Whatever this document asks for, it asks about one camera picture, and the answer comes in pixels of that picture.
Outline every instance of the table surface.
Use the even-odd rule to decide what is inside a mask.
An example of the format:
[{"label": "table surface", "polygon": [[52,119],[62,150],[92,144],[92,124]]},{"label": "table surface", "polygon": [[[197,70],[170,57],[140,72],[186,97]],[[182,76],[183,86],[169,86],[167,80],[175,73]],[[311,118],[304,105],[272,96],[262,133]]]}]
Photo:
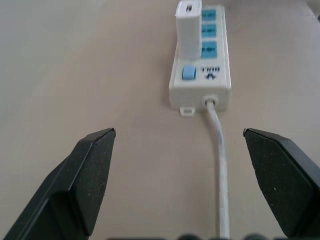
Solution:
[{"label": "table surface", "polygon": [[[117,136],[90,239],[216,236],[207,116],[181,118],[168,102],[177,3],[107,1],[85,46],[53,67],[1,123],[1,236],[77,141],[109,127]],[[225,7],[233,97],[219,118],[231,236],[282,236],[242,132],[256,128],[290,138],[320,164],[320,24],[295,0],[229,0]]]}]

